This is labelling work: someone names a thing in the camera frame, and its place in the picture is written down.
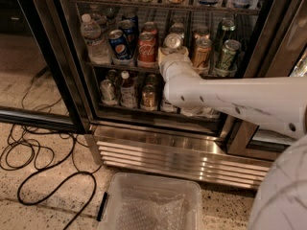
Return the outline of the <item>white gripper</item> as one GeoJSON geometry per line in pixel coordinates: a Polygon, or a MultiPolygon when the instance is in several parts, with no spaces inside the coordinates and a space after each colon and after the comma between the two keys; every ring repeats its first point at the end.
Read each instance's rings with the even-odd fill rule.
{"type": "Polygon", "coordinates": [[[166,83],[171,82],[196,82],[200,81],[200,75],[193,69],[189,50],[182,46],[180,54],[165,55],[162,47],[158,48],[157,62],[159,71],[166,83]]]}

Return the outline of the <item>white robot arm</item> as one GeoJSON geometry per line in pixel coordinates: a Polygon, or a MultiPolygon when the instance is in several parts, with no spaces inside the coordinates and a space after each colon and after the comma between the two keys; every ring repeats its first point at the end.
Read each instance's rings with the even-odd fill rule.
{"type": "Polygon", "coordinates": [[[158,65],[171,104],[208,106],[295,138],[262,181],[248,230],[307,230],[307,79],[204,80],[183,54],[167,55],[158,65]]]}

